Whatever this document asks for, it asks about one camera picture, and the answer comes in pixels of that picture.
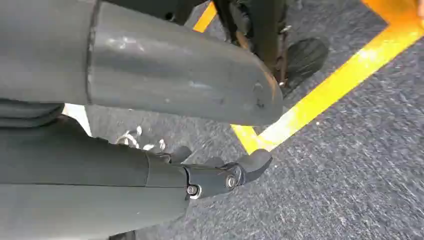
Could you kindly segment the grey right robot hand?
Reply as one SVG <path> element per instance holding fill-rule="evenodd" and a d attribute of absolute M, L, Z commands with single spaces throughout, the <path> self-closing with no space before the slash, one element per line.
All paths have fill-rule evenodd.
<path fill-rule="evenodd" d="M 282 93 L 251 52 L 105 0 L 0 3 L 0 237 L 88 240 L 183 216 L 190 200 L 231 192 L 272 162 L 185 164 L 88 136 L 65 104 L 276 122 Z"/>

